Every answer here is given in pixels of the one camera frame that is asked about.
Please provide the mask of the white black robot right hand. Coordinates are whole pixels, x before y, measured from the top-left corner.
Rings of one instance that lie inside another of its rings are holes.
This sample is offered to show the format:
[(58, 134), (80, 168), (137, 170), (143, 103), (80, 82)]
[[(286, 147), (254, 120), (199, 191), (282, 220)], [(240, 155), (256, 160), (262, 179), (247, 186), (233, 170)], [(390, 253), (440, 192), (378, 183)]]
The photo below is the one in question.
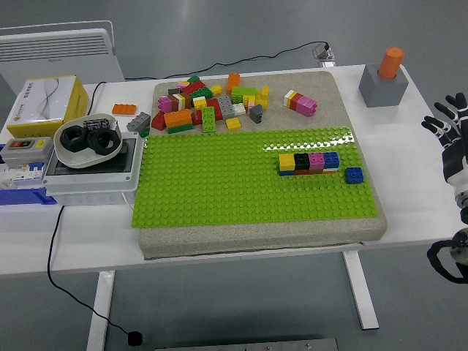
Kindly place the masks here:
[(432, 132), (442, 145), (444, 179), (454, 188), (455, 197), (461, 197), (467, 195), (467, 100), (463, 93), (454, 97), (447, 95), (445, 99), (456, 112), (439, 102), (434, 106), (452, 124), (425, 116), (421, 125)]

